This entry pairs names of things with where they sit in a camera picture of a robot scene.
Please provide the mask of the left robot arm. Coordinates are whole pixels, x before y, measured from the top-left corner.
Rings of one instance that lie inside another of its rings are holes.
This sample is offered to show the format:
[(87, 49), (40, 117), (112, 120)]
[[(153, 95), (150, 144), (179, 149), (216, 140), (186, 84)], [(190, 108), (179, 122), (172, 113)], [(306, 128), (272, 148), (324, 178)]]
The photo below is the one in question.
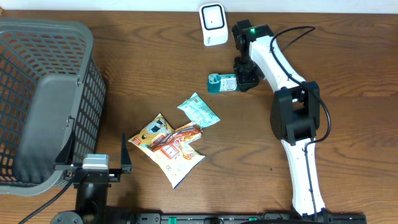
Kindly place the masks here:
[(132, 162), (122, 135), (121, 167), (109, 168), (107, 154), (87, 154), (82, 162), (73, 161), (76, 134), (71, 135), (54, 162), (55, 170), (65, 172), (69, 188), (77, 189), (75, 209), (58, 213), (52, 223), (133, 223), (134, 215), (126, 209), (107, 205), (108, 189), (120, 182), (123, 174), (130, 174)]

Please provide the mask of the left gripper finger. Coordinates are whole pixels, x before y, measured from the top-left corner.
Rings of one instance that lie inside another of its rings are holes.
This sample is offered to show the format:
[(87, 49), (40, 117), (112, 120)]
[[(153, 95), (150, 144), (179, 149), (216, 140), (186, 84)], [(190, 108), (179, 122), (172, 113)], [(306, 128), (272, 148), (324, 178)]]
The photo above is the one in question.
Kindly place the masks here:
[(122, 143), (121, 143), (121, 169), (122, 170), (131, 170), (132, 162), (129, 157), (129, 152), (127, 150), (126, 144), (126, 135), (122, 134)]
[(55, 165), (71, 165), (75, 148), (75, 131), (73, 130), (68, 138), (66, 145), (55, 159)]

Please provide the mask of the red orange snack bar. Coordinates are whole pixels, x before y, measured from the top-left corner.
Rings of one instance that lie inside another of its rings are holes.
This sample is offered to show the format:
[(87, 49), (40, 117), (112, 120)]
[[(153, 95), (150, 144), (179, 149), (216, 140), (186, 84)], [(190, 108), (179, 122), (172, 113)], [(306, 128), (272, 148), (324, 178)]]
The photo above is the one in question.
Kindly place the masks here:
[(189, 144), (200, 139), (202, 132), (202, 128), (194, 121), (191, 121), (190, 123), (177, 128), (174, 133), (169, 134), (165, 139), (154, 143), (150, 149), (155, 152), (174, 142), (177, 142), (179, 145), (181, 145), (181, 143)]

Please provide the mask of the large yellow snack bag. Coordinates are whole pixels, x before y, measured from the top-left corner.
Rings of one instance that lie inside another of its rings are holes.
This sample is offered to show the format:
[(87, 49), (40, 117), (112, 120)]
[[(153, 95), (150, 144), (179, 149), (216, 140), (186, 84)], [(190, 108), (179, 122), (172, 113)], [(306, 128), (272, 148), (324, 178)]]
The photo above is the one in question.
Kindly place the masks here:
[(205, 158), (204, 155), (196, 152), (190, 146), (190, 143), (179, 145), (174, 142), (158, 151), (151, 151), (150, 148), (154, 143), (165, 139), (175, 130), (166, 118), (159, 113), (140, 133), (128, 140), (158, 164), (173, 188), (176, 188), (185, 176)]

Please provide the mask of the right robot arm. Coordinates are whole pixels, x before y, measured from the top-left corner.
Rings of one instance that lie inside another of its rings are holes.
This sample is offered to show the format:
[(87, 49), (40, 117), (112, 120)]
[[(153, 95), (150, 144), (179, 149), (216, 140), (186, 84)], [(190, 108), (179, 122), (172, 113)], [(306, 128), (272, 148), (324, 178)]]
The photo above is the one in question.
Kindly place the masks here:
[(317, 221), (325, 209), (318, 186), (315, 145), (320, 112), (326, 110), (316, 82), (307, 82), (290, 65), (277, 45), (278, 34), (268, 25), (238, 21), (231, 29), (240, 56), (234, 60), (238, 90), (248, 91), (267, 80), (274, 93), (270, 124), (282, 143), (292, 179), (292, 206), (299, 218)]

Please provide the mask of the light teal snack packet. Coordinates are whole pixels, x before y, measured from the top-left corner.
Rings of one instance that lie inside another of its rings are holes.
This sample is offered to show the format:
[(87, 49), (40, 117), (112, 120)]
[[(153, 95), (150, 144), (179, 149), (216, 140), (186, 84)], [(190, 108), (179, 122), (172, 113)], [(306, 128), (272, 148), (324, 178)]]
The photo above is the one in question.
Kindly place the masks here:
[(190, 121), (194, 121), (201, 128), (212, 126), (221, 121), (197, 93), (194, 93), (177, 108), (182, 110)]

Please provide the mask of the blue mouthwash bottle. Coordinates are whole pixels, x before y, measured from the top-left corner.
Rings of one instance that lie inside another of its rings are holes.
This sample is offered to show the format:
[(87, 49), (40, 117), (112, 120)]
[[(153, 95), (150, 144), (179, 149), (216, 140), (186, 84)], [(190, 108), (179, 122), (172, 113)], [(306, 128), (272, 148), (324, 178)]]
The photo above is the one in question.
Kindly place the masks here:
[(212, 73), (208, 76), (207, 89), (210, 94), (217, 94), (226, 91), (238, 91), (237, 76), (234, 73)]

